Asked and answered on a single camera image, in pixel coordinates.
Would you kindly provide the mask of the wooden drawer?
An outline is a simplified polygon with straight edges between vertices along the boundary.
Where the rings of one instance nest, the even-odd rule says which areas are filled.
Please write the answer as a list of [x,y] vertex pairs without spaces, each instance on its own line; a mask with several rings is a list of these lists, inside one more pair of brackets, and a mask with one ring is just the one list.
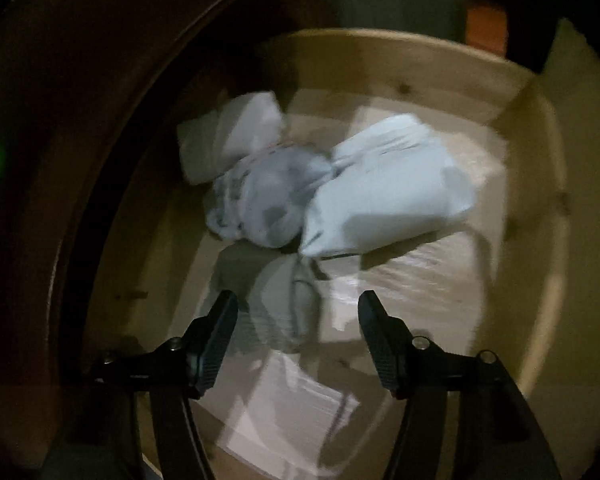
[[317,331],[297,353],[225,353],[189,402],[213,477],[381,479],[405,403],[379,380],[358,322],[376,292],[415,336],[459,356],[494,352],[556,460],[577,479],[600,454],[600,62],[571,27],[532,74],[449,41],[309,29],[253,54],[182,54],[117,136],[54,293],[59,428],[46,479],[164,479],[149,394],[102,381],[206,315],[216,260],[240,240],[206,225],[211,185],[189,184],[176,127],[251,92],[275,94],[284,140],[327,154],[413,114],[470,177],[449,229],[365,254],[308,258]]

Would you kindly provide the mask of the grey rolled underwear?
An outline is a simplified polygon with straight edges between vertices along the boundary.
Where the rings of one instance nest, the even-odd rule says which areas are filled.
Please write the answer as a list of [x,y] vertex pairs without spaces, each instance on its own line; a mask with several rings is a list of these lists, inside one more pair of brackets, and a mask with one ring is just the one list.
[[313,339],[322,296],[310,264],[300,255],[241,240],[220,252],[204,307],[210,308],[225,289],[239,304],[230,356],[261,348],[297,353]]

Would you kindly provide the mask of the pale grey folded underwear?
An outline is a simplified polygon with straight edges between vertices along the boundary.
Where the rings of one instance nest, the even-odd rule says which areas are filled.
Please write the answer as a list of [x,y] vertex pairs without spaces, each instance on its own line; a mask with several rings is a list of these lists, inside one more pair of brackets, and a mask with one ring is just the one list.
[[290,244],[317,189],[335,177],[324,152],[284,140],[286,118],[273,92],[251,92],[176,127],[191,185],[209,183],[208,229],[223,240]]

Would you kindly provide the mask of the light blue underwear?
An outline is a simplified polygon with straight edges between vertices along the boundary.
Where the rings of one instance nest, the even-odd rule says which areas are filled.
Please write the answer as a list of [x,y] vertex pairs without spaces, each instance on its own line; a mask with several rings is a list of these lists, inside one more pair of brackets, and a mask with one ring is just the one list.
[[306,210],[299,252],[365,254],[449,229],[477,201],[470,177],[429,125],[413,114],[376,122],[332,149],[336,176]]

